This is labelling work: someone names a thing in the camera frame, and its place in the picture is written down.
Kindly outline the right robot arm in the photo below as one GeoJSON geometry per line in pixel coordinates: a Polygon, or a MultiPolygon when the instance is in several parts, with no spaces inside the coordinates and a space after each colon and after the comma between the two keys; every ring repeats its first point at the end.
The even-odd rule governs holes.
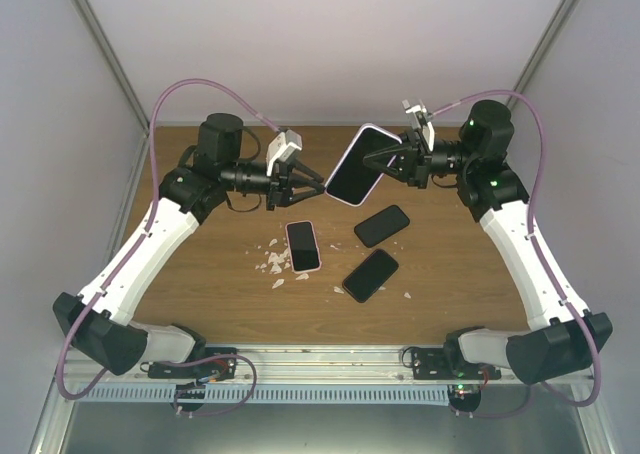
{"type": "Polygon", "coordinates": [[[526,385],[588,369],[602,381],[600,351],[613,332],[609,317],[594,314],[572,289],[538,228],[534,201],[506,161],[514,135],[510,110],[495,100],[473,104],[456,141],[437,138],[433,115],[403,103],[410,129],[398,145],[365,155],[365,166],[411,187],[453,175],[474,221],[497,248],[520,295],[528,328],[521,333],[483,327],[447,335],[443,367],[464,379],[478,365],[512,371],[526,385]]]}

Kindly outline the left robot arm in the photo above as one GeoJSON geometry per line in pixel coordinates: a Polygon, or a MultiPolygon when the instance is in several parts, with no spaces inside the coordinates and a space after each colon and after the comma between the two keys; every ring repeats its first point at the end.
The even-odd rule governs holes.
{"type": "Polygon", "coordinates": [[[54,301],[67,342],[106,371],[122,375],[142,362],[168,361],[185,378],[201,374],[206,354],[196,347],[203,340],[197,333],[133,322],[153,279],[217,207],[230,203],[230,193],[259,195],[268,210],[323,193],[323,178],[298,159],[297,133],[279,132],[260,162],[240,156],[248,130],[235,115],[209,115],[117,255],[80,293],[62,293],[54,301]]]}

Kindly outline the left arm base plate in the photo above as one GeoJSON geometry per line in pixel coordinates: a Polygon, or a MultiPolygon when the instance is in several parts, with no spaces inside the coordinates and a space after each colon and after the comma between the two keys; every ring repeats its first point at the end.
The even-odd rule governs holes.
{"type": "Polygon", "coordinates": [[[215,357],[215,360],[193,366],[177,366],[159,362],[142,362],[140,370],[150,379],[178,380],[177,399],[170,401],[181,413],[198,413],[204,407],[204,396],[210,384],[235,377],[238,350],[233,347],[203,347],[192,353],[186,363],[215,357]]]}

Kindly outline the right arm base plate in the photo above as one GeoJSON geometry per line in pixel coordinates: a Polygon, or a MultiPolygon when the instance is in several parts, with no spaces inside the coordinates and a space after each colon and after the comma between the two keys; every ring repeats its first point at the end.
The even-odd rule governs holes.
{"type": "Polygon", "coordinates": [[[488,384],[502,379],[501,369],[491,365],[467,361],[455,364],[443,347],[406,346],[399,360],[412,371],[414,380],[444,382],[449,407],[456,415],[476,416],[488,384]]]}

